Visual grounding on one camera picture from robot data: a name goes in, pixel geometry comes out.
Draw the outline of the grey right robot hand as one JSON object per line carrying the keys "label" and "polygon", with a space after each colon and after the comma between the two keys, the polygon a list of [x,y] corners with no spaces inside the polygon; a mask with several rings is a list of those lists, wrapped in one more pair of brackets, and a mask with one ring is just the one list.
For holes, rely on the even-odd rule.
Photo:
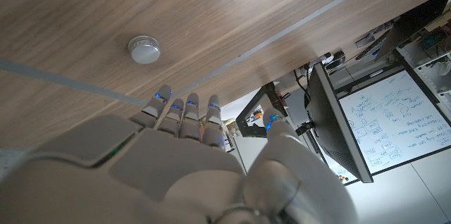
{"label": "grey right robot hand", "polygon": [[248,171],[226,151],[220,101],[161,87],[130,118],[87,120],[28,152],[1,179],[2,223],[356,223],[337,176],[283,114]]}

